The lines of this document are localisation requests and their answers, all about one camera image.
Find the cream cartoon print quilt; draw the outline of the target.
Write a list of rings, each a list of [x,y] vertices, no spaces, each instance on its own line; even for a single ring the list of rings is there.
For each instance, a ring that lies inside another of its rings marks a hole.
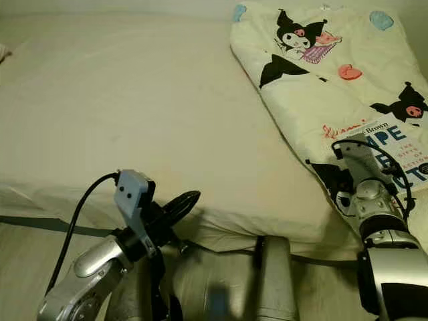
[[[291,149],[339,211],[354,187],[333,142],[392,118],[428,146],[428,79],[397,13],[242,2],[233,10],[230,43]],[[428,189],[411,195],[410,226],[428,229]]]

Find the silver robot right leg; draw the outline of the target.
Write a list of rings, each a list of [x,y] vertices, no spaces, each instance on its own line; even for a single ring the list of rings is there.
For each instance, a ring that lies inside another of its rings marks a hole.
[[[299,321],[290,242],[285,237],[262,236],[256,252],[260,271],[255,321]]]

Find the dark teal bed frame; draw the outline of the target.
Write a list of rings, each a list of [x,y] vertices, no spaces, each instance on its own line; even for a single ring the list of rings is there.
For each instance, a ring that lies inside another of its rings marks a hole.
[[[49,231],[57,231],[66,233],[70,224],[62,221],[60,218],[37,218],[37,217],[18,217],[18,216],[0,216],[0,223],[8,223],[11,225],[36,227],[37,229],[45,229]],[[83,227],[75,226],[74,233],[77,235],[87,235],[92,237],[104,237],[113,233],[113,229],[98,229],[97,227]],[[256,269],[261,267],[262,257],[262,237],[257,237],[253,249],[235,249],[229,251],[220,251],[220,253],[227,254],[241,254],[250,255],[253,257],[253,266]],[[345,268],[355,270],[358,268],[358,260],[356,261],[329,261],[321,259],[309,259],[309,257],[302,257],[300,255],[291,254],[292,261],[300,263],[308,263],[308,265],[324,265],[334,268]]]

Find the white book with blue letters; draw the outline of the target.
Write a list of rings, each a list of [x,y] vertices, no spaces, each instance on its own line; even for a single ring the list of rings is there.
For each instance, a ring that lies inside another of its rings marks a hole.
[[[352,129],[340,140],[367,142],[381,170],[399,165],[413,192],[428,189],[428,146],[417,138],[412,126],[392,118],[377,119]]]

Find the silver robot left leg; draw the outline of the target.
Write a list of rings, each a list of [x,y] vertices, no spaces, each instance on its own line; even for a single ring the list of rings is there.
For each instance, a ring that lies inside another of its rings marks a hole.
[[[163,296],[175,296],[184,321],[253,319],[255,267],[250,253],[215,253],[199,245],[163,250]],[[104,308],[103,321],[154,321],[148,275],[153,266],[135,263]]]

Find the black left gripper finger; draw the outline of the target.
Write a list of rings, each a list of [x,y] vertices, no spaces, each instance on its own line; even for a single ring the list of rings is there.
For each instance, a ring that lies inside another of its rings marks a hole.
[[[187,191],[182,195],[171,199],[165,206],[163,210],[168,213],[189,213],[195,208],[195,205],[201,198],[201,192],[199,191]]]
[[[196,202],[183,202],[171,205],[171,227],[180,223],[195,208]]]

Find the mattress with beige sheet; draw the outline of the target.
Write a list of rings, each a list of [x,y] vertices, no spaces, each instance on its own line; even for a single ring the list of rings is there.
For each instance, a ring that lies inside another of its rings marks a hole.
[[[201,191],[181,235],[203,247],[276,235],[304,256],[352,259],[354,233],[233,54],[231,26],[153,13],[4,18],[9,186],[66,216],[98,175],[137,169],[159,199]]]

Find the silver robot leg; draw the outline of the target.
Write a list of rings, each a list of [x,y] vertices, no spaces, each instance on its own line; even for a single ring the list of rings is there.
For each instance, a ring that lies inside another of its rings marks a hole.
[[[262,236],[256,252],[260,271],[255,321],[299,321],[290,242],[285,237]]]
[[[215,253],[199,245],[163,250],[163,296],[175,296],[184,321],[253,319],[255,267],[250,253]],[[103,321],[154,321],[148,275],[153,266],[135,263],[104,308]]]

